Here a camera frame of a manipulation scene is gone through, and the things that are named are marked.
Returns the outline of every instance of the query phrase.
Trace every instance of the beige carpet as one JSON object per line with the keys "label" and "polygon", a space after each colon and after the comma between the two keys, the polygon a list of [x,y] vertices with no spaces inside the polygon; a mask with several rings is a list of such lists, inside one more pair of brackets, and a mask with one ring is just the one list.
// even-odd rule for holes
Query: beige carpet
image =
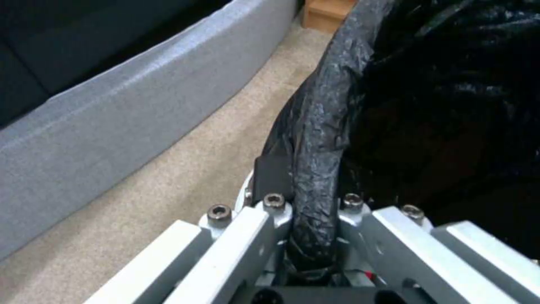
{"label": "beige carpet", "polygon": [[298,22],[227,104],[140,170],[0,264],[0,303],[81,303],[174,220],[234,203],[268,131],[331,36]]}

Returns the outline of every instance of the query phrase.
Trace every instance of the floor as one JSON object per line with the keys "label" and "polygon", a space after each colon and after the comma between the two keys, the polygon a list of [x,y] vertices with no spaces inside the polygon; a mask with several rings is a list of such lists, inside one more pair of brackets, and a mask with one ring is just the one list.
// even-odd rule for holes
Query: floor
{"label": "floor", "polygon": [[227,104],[153,161],[0,264],[0,303],[81,303],[174,220],[233,205],[287,99],[331,35],[295,22]]}

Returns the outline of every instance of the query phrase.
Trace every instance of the wooden block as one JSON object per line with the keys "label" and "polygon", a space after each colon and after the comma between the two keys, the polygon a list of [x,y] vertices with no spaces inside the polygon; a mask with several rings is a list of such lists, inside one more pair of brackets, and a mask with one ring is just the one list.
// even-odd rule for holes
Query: wooden block
{"label": "wooden block", "polygon": [[304,18],[304,27],[334,33],[342,22],[342,19],[325,16],[316,12],[309,12],[307,18]]}
{"label": "wooden block", "polygon": [[353,8],[356,0],[306,0],[303,26],[335,32]]}
{"label": "wooden block", "polygon": [[344,20],[355,3],[351,0],[313,0],[308,8],[310,12]]}

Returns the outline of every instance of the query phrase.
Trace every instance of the round black hole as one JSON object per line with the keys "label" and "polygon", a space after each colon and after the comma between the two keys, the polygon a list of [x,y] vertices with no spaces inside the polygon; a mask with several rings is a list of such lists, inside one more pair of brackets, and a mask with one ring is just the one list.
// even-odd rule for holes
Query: round black hole
{"label": "round black hole", "polygon": [[222,206],[216,206],[214,207],[212,211],[216,215],[224,215],[225,213],[227,213],[227,209],[225,209],[225,207],[222,207]]}
{"label": "round black hole", "polygon": [[275,290],[268,288],[258,291],[251,300],[252,304],[283,304],[283,298]]}
{"label": "round black hole", "polygon": [[277,195],[270,195],[268,197],[268,201],[273,202],[273,203],[274,202],[279,202],[280,200],[281,200],[281,198],[279,196],[277,196]]}

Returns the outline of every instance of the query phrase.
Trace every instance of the metal mount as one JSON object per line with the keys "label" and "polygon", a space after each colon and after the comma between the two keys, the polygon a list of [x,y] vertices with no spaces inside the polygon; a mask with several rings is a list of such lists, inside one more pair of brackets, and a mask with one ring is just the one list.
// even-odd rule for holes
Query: metal mount
{"label": "metal mount", "polygon": [[177,221],[87,303],[252,303],[265,294],[285,303],[299,294],[330,299],[328,292],[376,303],[392,288],[412,290],[416,298],[408,299],[418,303],[540,302],[540,267],[479,227],[433,228],[414,206],[372,211],[358,198],[343,199],[339,241],[343,271],[359,289],[271,286],[293,208],[269,194],[238,214],[213,206],[202,228]]}

